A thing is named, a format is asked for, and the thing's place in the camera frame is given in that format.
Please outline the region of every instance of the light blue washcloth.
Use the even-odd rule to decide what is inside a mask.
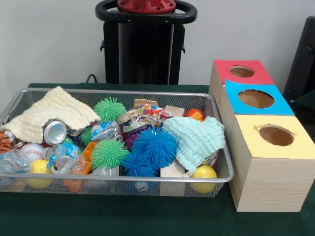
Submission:
[[[213,117],[203,122],[190,117],[174,117],[164,121],[163,129],[177,142],[176,159],[192,173],[211,153],[225,146],[224,126]]]

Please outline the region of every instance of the wire mesh basket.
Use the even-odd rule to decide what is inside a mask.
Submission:
[[[17,93],[0,116],[1,124],[6,124],[20,115],[38,100],[42,99],[47,88],[28,88]],[[106,91],[65,89],[74,98],[94,107],[97,102],[107,97],[117,98],[127,109],[133,107],[136,98],[144,98],[158,102],[159,107],[166,105],[182,107],[185,110],[200,109],[204,116],[220,120],[216,103],[207,94],[200,93],[169,93],[169,92],[139,92],[139,91]],[[104,195],[144,195],[144,196],[181,196],[210,197],[220,191],[224,183],[229,182],[234,175],[229,151],[225,146],[219,150],[215,164],[218,178],[168,178],[168,177],[127,177],[127,176],[92,176],[92,175],[58,175],[58,174],[7,174],[0,173],[0,192],[25,193],[77,193]],[[27,183],[36,185],[51,182],[48,187],[36,189]],[[194,191],[197,185],[199,192]]]

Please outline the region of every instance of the orange ball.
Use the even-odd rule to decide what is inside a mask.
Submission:
[[[199,109],[190,109],[189,111],[186,112],[186,117],[192,116],[195,112],[199,112],[202,115],[202,119],[204,120],[203,113]]]

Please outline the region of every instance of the green tablecloth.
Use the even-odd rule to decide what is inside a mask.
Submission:
[[[53,88],[56,84],[30,84]],[[64,84],[67,89],[208,92],[208,86]],[[237,213],[228,184],[214,199],[0,193],[0,236],[314,236],[315,187],[300,213]]]

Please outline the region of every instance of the washcloth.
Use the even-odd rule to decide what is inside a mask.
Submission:
[[[22,141],[41,144],[43,126],[49,120],[60,120],[69,129],[79,130],[100,118],[88,105],[76,100],[61,87],[56,87],[0,130],[11,131]]]
[[[225,146],[224,126],[213,117],[203,122],[174,117],[164,121],[163,129],[176,140],[176,159],[192,173],[211,153]]]

